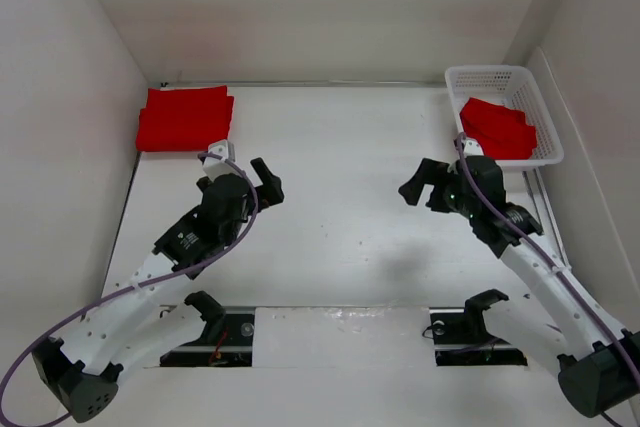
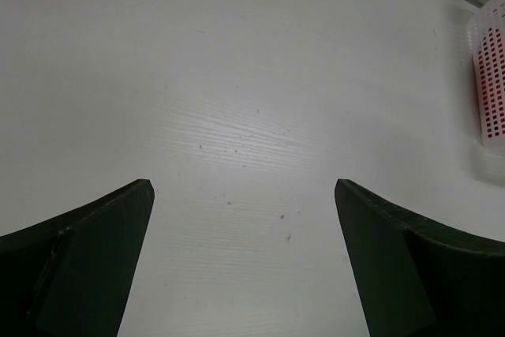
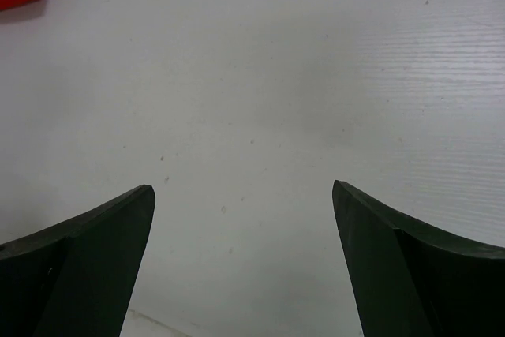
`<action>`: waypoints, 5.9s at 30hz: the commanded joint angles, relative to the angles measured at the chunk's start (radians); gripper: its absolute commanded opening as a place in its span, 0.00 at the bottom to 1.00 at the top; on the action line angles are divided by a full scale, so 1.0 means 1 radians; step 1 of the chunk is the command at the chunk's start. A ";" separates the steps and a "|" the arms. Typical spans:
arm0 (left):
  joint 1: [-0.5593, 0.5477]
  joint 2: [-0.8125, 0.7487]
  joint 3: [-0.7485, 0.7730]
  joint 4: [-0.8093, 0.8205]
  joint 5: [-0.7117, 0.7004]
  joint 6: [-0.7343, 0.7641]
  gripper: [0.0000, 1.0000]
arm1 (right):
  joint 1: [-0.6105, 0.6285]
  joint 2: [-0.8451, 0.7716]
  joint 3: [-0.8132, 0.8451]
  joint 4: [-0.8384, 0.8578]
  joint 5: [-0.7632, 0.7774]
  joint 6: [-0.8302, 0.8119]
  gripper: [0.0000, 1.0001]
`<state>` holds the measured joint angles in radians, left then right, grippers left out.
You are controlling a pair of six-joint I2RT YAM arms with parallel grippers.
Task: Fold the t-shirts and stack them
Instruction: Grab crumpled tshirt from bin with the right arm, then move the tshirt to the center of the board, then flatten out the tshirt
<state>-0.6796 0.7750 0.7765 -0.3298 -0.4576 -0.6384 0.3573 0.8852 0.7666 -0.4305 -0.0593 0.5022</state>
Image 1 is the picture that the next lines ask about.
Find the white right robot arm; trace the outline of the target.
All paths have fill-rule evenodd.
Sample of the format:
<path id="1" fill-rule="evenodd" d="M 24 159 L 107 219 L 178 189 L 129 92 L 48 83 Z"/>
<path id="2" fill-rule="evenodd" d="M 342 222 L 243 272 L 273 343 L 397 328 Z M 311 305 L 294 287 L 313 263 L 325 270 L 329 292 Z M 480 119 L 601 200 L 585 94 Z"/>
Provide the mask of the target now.
<path id="1" fill-rule="evenodd" d="M 465 301 L 455 332 L 468 342 L 504 341 L 544 366 L 568 403 L 587 418 L 639 393 L 639 335 L 598 305 L 552 251 L 540 223 L 507 199 L 497 163 L 472 155 L 453 164 L 423 159 L 398 189 L 416 205 L 431 187 L 427 208 L 456 213 L 474 236 L 527 287 L 551 321 L 529 317 L 515 297 L 489 289 Z"/>

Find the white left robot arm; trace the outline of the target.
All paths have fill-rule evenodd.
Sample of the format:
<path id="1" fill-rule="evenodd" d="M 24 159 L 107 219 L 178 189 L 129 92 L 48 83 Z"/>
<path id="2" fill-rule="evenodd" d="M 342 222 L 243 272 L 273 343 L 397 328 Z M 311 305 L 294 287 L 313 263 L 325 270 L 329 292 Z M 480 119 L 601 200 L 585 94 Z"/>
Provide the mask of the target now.
<path id="1" fill-rule="evenodd" d="M 187 294 L 166 314 L 167 295 L 187 288 L 235 248 L 258 213 L 281 204 L 281 179 L 262 158 L 254 185 L 230 159 L 204 154 L 202 198 L 155 243 L 128 283 L 62 321 L 30 350 L 40 379 L 81 424 L 101 414 L 125 380 L 147 361 L 221 327 L 225 309 L 208 293 Z"/>

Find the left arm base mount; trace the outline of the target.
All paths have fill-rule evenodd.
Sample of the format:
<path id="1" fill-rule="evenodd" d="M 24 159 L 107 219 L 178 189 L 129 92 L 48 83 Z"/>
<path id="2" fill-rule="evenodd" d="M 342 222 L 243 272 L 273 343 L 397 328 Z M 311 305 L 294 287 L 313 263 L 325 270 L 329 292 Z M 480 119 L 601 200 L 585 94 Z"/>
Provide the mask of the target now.
<path id="1" fill-rule="evenodd" d="M 251 307 L 226 310 L 223 320 L 207 323 L 201 336 L 160 357 L 161 367 L 244 368 L 252 366 L 255 313 Z"/>

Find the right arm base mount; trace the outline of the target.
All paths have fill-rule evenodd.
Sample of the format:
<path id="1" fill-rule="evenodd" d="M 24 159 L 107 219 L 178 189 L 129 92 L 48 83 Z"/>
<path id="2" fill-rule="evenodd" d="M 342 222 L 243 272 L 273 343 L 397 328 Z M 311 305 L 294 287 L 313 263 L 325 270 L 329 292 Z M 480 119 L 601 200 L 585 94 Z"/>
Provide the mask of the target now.
<path id="1" fill-rule="evenodd" d="M 438 367 L 528 365 L 525 355 L 504 340 L 475 331 L 462 307 L 430 308 L 422 336 L 433 342 Z"/>

